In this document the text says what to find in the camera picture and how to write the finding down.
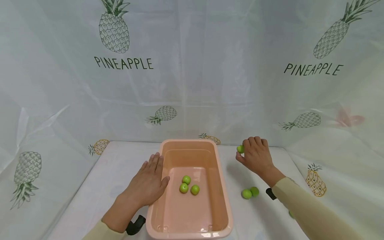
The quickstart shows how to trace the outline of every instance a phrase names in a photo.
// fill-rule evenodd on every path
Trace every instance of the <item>pineapple text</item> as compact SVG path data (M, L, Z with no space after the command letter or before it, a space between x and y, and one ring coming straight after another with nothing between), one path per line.
M342 67L344 65L337 65L337 67L335 67L335 65L332 67L332 63L331 64L328 64L328 63L319 63L318 65L315 64L315 65L311 65L311 64L308 64L308 65L293 65L291 63L289 63L287 65L287 67L285 68L285 71L284 73L289 73L291 72L291 75L293 75L295 73L295 76L297 74L299 74L299 76L303 75L303 76L308 76L308 75L314 75L314 74L321 74L321 72L325 73L325 74L328 74L328 75L333 75L333 76L336 76L337 75L337 71L340 71L340 67Z
M152 63L150 62L151 58L147 58L146 60L144 59L144 62L141 58L127 58L127 63L124 61L124 59L118 60L117 58L94 58L99 68L104 66L105 68L123 70L125 66L127 69L153 69L151 67Z

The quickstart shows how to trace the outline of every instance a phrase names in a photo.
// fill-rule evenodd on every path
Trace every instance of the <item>right hand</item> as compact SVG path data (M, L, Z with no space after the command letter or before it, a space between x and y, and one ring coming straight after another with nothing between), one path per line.
M244 157L236 152L236 160L259 176L275 168L269 152L268 142L260 137L250 137L243 141Z

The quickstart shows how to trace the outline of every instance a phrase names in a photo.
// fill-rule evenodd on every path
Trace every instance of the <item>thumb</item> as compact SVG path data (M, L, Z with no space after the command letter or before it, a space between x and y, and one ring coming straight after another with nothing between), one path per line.
M242 164L245 164L245 158L243 156L241 156L241 154L239 152L236 152L236 160Z
M160 188L161 188L163 191L166 190L166 187L168 186L169 180L170 180L170 177L167 176L167 177L163 178L163 181L161 181Z

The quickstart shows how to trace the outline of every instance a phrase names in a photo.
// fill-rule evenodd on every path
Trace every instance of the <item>beige sleeve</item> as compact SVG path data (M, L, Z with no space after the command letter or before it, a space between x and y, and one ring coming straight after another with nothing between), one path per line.
M128 236L126 232L118 233L112 231L105 223L100 220L98 223L96 223L93 229L87 235L85 235L85 237L83 237L83 240L122 240L126 236Z
M363 239L353 228L288 177L272 187L310 240Z

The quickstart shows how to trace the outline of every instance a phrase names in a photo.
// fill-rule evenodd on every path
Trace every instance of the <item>green fruit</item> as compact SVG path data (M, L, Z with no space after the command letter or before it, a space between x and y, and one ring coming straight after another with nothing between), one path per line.
M200 188L199 188L198 185L193 185L193 186L191 187L191 193L192 193L193 195L197 195L197 194L199 193L199 191L200 191Z
M188 192L188 185L186 183L182 183L179 188L180 192L186 193Z
M249 191L248 189L244 189L242 192L241 192L241 195L243 196L243 198L245 199L250 199L252 197L252 192Z
M239 153L241 153L241 154L244 153L244 146L243 145L238 146L236 149Z
M289 213L289 216L291 216L291 218L293 218L293 219L294 219L294 217L293 217L293 215L292 215L291 211L288 211L288 213Z
M259 189L257 187L251 187L250 191L253 197L257 197L259 195Z
M182 183L186 183L187 185L189 185L191 183L191 178L187 175L185 175L183 177L183 180L181 180Z

